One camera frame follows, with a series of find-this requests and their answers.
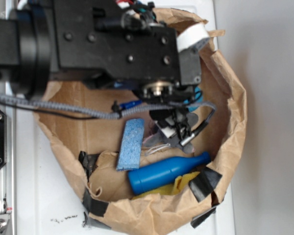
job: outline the blue plastic bottle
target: blue plastic bottle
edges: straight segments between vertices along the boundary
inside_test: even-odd
[[[193,158],[172,157],[137,170],[128,177],[135,195],[173,183],[176,177],[189,173],[194,167],[211,162],[207,152]]]

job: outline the yellow cloth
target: yellow cloth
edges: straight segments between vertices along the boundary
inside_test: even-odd
[[[152,193],[159,193],[161,195],[176,195],[179,192],[181,192],[182,189],[192,179],[194,179],[198,174],[199,174],[199,172],[195,171],[195,172],[192,172],[192,173],[189,173],[189,174],[185,174],[183,176],[178,176],[178,177],[176,177],[174,184],[164,185],[164,186],[156,188],[154,190],[144,192],[144,193],[142,193],[140,195],[137,195],[137,196],[133,197],[132,199],[142,198],[142,197],[145,197],[146,195],[152,194]]]

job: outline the white tape roll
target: white tape roll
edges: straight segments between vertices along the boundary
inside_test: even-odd
[[[204,24],[194,24],[177,37],[177,50],[181,52],[187,48],[195,47],[199,51],[209,42],[209,39]]]

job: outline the cable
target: cable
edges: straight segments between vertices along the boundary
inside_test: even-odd
[[[26,110],[26,111],[32,111],[32,112],[35,112],[35,113],[42,113],[42,114],[54,115],[54,116],[59,116],[59,117],[63,117],[63,118],[69,118],[69,119],[73,119],[73,120],[94,120],[94,119],[98,119],[97,117],[75,117],[75,116],[72,116],[72,115],[62,114],[62,113],[59,113],[59,112],[48,111],[48,110],[41,110],[41,109],[33,109],[33,108],[25,108],[25,107],[20,107],[20,106],[16,106],[16,105],[6,104],[6,103],[2,103],[2,102],[0,102],[0,104],[1,105],[4,105],[4,106],[16,108],[16,109],[21,109],[21,110]]]
[[[36,112],[47,113],[48,111],[40,110],[40,109],[38,109],[37,111],[35,107],[42,108],[42,109],[65,111],[65,112],[71,112],[71,113],[80,113],[80,114],[85,114],[90,117],[99,118],[99,119],[120,119],[122,117],[130,116],[132,114],[142,113],[146,111],[170,110],[170,109],[177,108],[177,107],[173,107],[171,105],[165,105],[165,104],[149,104],[149,105],[135,106],[133,108],[122,110],[120,112],[105,113],[105,112],[83,108],[83,107],[70,105],[70,104],[63,104],[63,103],[50,102],[50,101],[26,100],[23,98],[17,98],[17,97],[5,95],[5,94],[0,94],[0,103],[8,105],[8,106],[15,106],[15,108],[22,108],[22,109],[26,108],[31,111],[33,111],[34,109]],[[213,103],[210,103],[208,101],[190,104],[190,105],[187,105],[186,107],[201,107],[201,106],[208,106],[213,109],[216,109],[216,106]],[[51,114],[63,116],[63,117],[65,116],[63,114],[55,113],[55,112]]]

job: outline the paper bag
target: paper bag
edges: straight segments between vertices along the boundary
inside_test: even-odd
[[[186,11],[155,9],[155,12],[158,20],[164,20],[178,32],[198,22],[207,23]],[[224,31],[210,32],[213,37],[222,34]],[[200,88],[204,100],[215,103],[217,111],[192,143],[195,154],[208,151],[213,161],[178,195],[151,194],[131,200],[133,194],[126,173],[114,170],[115,152],[120,149],[127,119],[144,118],[145,136],[152,133],[154,124],[147,112],[121,120],[88,121],[35,114],[71,187],[96,225],[130,235],[165,235],[223,201],[243,151],[246,92],[222,53],[214,50],[212,40],[199,54],[202,68]],[[79,82],[50,82],[44,99],[110,112],[114,100],[122,103],[137,98],[130,91],[94,91]],[[196,110],[201,120],[209,112],[209,108]],[[78,161],[80,151],[102,153],[89,182]],[[143,151],[141,165],[171,156],[185,155],[174,148],[148,157]]]

